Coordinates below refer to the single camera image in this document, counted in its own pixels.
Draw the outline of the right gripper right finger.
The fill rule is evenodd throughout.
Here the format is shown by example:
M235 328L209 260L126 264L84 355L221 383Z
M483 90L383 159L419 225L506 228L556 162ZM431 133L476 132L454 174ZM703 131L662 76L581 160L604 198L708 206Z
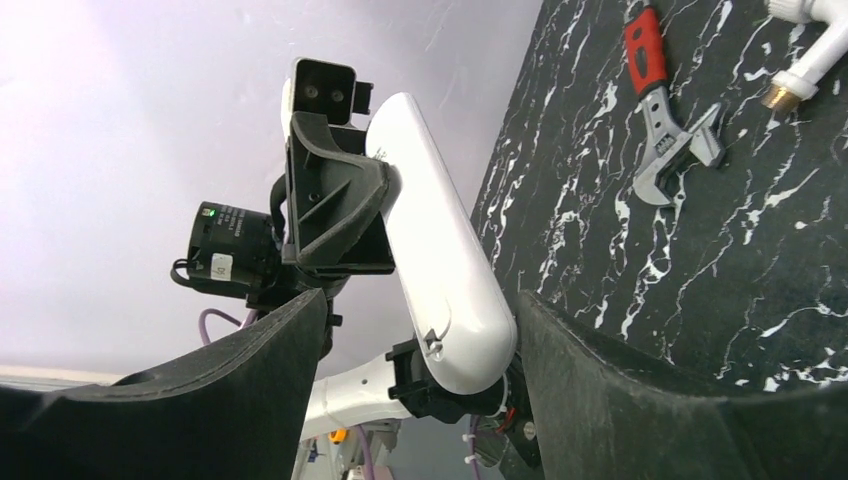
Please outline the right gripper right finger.
M672 366L516 299L520 357L549 479L843 479L847 387L764 393Z

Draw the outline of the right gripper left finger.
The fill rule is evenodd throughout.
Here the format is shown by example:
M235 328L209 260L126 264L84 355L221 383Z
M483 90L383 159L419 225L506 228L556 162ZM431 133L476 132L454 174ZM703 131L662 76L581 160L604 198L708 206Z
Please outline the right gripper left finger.
M287 479L327 302L300 294L250 327L109 385L1 390L5 479Z

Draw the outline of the white remote control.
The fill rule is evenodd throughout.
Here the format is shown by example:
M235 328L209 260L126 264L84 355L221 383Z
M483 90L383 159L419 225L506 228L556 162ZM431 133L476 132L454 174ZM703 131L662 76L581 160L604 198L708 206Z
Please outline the white remote control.
M510 364L517 324L411 94L373 114L366 155L388 168L381 214L425 365L447 391L480 393Z

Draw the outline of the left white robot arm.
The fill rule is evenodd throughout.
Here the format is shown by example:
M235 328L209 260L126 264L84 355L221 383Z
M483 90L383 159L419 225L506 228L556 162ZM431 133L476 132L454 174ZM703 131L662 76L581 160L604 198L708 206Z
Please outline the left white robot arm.
M411 340L314 382L302 439L382 420L494 418L513 434L532 411L516 359L516 320L412 99L397 95L358 130L299 111L284 174L260 213L205 202L173 280L243 300L249 324L298 294L323 297L324 341L341 322L333 301L358 275L396 274Z

